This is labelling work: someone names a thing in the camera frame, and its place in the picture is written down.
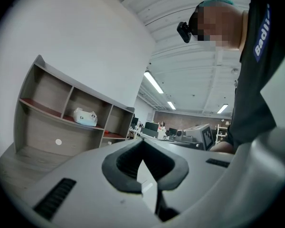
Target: fluorescent light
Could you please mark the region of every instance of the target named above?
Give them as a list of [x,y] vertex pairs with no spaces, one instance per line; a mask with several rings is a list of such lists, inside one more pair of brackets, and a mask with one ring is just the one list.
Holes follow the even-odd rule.
[[220,108],[220,110],[218,111],[218,114],[221,114],[227,108],[227,106],[228,104],[224,104],[222,108]]
[[150,81],[150,83],[154,86],[154,88],[158,91],[158,93],[163,94],[162,89],[160,86],[157,84],[155,79],[152,77],[152,75],[149,72],[144,73],[145,77]]
[[171,101],[167,101],[167,102],[168,102],[168,104],[170,105],[170,107],[171,107],[173,110],[176,110]]

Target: white wall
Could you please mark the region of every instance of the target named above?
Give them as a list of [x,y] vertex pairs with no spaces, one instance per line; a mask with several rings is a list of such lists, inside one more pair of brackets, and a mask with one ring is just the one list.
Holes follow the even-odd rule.
[[153,121],[153,117],[155,114],[155,110],[153,110],[148,104],[146,104],[143,100],[140,98],[136,98],[135,104],[135,117],[138,118],[138,121],[142,122],[142,124],[145,126],[146,121]]
[[51,66],[133,106],[154,40],[118,0],[19,0],[0,24],[0,156],[13,142],[15,105],[40,54]]

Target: ceiling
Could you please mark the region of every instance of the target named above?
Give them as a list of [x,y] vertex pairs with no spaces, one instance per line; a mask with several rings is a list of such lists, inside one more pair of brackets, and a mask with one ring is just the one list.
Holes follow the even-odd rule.
[[[176,107],[174,113],[230,118],[234,83],[241,67],[240,52],[206,49],[193,39],[186,44],[176,30],[179,22],[188,22],[203,0],[121,1],[137,14],[156,41],[148,70],[164,94],[159,94],[144,77],[138,97],[160,111],[172,112],[167,104],[171,101]],[[250,0],[232,1],[240,10],[248,11]],[[216,114],[223,104],[228,104],[226,110]]]

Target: round hole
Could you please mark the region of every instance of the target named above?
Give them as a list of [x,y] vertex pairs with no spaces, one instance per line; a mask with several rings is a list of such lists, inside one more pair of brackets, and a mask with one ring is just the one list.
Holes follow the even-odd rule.
[[62,141],[61,141],[60,139],[56,139],[55,143],[56,143],[57,145],[61,145],[61,144],[62,144]]

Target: dark t-shirt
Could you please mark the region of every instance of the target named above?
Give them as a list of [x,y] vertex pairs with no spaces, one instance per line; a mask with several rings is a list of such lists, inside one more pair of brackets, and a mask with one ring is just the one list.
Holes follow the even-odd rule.
[[276,126],[260,90],[284,56],[285,0],[251,0],[232,122],[225,142],[237,148]]

